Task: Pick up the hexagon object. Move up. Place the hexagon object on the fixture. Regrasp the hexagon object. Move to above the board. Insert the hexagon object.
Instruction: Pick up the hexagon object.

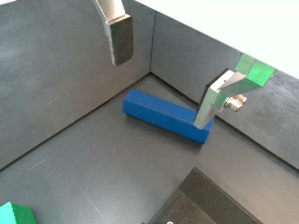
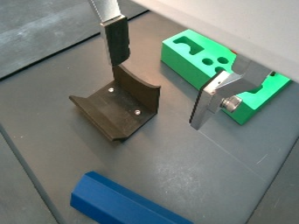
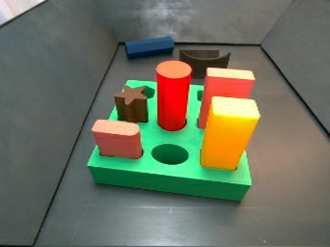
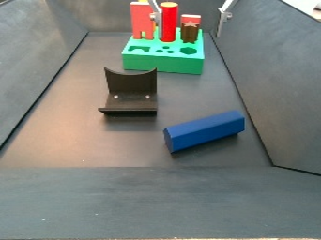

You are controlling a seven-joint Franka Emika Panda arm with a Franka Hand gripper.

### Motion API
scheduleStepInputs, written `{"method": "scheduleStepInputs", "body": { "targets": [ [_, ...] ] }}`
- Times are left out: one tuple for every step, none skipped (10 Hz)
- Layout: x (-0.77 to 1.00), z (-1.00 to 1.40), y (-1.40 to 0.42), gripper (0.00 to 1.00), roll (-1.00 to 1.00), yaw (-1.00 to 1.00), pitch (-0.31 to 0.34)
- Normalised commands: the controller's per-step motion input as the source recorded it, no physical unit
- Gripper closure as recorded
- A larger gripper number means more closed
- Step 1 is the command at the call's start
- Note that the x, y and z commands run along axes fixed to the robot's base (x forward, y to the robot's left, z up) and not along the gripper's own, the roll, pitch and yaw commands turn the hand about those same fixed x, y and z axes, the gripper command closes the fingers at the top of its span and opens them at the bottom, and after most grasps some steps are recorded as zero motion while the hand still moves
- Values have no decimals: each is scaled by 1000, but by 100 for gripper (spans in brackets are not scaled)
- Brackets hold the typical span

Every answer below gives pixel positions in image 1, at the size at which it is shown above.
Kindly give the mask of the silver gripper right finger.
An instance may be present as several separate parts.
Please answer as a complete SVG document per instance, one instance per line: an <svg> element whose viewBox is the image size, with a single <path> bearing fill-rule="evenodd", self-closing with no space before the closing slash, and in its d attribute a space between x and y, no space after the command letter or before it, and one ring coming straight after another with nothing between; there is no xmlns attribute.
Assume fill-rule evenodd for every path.
<svg viewBox="0 0 299 224"><path fill-rule="evenodd" d="M244 106L244 93L262 88L276 69L247 54L242 54L234 70L226 69L207 84L194 125L202 129L223 109L238 112Z"/></svg>

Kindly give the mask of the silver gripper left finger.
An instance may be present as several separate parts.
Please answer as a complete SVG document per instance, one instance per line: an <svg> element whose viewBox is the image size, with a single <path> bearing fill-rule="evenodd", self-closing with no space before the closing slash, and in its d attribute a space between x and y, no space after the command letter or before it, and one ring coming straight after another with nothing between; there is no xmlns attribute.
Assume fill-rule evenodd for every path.
<svg viewBox="0 0 299 224"><path fill-rule="evenodd" d="M127 14L122 0L92 0L102 16L111 60L118 67L134 56L134 18Z"/></svg>

